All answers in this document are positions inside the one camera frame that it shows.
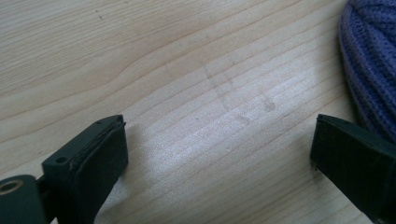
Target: wooden surface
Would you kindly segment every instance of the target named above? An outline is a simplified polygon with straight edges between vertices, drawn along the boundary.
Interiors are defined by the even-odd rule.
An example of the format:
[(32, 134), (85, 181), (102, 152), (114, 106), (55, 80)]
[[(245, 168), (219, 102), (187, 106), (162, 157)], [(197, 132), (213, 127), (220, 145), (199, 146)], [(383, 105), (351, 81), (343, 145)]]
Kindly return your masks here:
[(309, 163), (353, 120), (346, 0), (0, 3), (0, 177), (123, 114), (130, 164), (97, 223), (370, 223)]

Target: wooden table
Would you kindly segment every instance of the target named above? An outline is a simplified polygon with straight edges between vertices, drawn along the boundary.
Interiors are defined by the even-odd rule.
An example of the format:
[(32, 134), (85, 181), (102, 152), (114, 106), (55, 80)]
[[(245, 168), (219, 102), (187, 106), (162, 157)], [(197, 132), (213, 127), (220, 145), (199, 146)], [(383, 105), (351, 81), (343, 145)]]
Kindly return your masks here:
[(345, 3), (2, 1), (0, 177), (122, 114), (97, 223), (370, 223), (309, 160), (318, 113), (353, 120)]

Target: blue cloth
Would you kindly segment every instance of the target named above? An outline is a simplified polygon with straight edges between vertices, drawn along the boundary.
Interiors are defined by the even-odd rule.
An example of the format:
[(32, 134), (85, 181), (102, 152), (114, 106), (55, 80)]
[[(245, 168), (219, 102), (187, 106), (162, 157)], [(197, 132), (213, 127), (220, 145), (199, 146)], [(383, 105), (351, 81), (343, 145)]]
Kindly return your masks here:
[(396, 0), (350, 0), (339, 37), (363, 125), (396, 144)]

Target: ribbed knit texture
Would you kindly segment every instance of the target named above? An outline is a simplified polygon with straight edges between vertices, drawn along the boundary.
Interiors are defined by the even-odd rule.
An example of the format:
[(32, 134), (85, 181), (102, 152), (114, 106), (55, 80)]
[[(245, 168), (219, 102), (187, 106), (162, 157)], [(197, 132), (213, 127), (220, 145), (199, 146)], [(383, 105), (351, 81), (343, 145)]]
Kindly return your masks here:
[(363, 125), (396, 144), (396, 0), (350, 0), (339, 35)]

